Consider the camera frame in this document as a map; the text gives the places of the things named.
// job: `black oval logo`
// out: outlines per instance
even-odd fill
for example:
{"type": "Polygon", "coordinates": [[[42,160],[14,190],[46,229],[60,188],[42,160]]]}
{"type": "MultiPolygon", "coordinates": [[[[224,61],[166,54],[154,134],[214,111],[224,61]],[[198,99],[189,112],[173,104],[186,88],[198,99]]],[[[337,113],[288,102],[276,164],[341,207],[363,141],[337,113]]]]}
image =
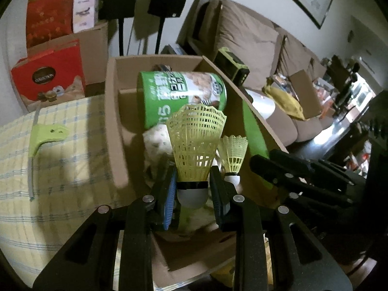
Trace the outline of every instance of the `black oval logo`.
{"type": "Polygon", "coordinates": [[[55,69],[52,67],[43,67],[34,72],[32,75],[32,80],[36,84],[46,84],[49,83],[53,78],[55,78],[55,69]]]}

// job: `black band on shuttlecock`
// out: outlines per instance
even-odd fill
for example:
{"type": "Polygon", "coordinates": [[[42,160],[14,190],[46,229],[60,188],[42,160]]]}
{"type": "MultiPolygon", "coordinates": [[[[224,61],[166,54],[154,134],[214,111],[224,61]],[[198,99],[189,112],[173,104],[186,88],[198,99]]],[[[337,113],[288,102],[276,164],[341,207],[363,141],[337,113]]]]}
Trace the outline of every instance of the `black band on shuttlecock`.
{"type": "Polygon", "coordinates": [[[206,189],[209,187],[208,182],[177,182],[177,189],[206,189]]]}

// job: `yellow checkered tablecloth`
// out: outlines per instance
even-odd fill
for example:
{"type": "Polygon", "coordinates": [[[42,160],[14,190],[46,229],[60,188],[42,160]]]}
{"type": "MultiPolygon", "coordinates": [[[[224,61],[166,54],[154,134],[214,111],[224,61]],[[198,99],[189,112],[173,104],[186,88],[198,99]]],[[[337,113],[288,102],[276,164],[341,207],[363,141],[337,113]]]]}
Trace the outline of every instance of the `yellow checkered tablecloth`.
{"type": "MultiPolygon", "coordinates": [[[[33,119],[30,113],[0,128],[0,250],[29,287],[98,206],[129,204],[113,184],[103,95],[41,109],[39,124],[63,124],[70,134],[62,142],[39,148],[33,167],[35,199],[30,202],[27,173],[33,119]]],[[[115,290],[120,245],[119,241],[115,290]]],[[[171,291],[204,275],[156,290],[171,291]]]]}

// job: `red gift box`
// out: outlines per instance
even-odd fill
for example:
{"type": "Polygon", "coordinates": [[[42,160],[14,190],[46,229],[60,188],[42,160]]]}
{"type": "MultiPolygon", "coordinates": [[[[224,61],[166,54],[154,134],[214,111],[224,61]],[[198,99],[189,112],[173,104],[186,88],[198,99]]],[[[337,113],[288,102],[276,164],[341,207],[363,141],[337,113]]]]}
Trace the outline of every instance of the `red gift box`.
{"type": "Polygon", "coordinates": [[[78,40],[22,59],[11,70],[28,111],[85,97],[78,40]]]}
{"type": "Polygon", "coordinates": [[[36,0],[28,3],[27,48],[73,33],[73,0],[36,0]]]}

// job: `white box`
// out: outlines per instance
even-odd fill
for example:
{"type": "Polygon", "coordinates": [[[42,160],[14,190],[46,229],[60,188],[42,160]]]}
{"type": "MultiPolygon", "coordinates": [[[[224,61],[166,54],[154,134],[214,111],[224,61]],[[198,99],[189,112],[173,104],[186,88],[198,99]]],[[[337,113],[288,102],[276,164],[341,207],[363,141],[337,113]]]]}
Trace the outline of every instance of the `white box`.
{"type": "Polygon", "coordinates": [[[73,32],[93,28],[98,22],[98,0],[74,0],[73,32]]]}

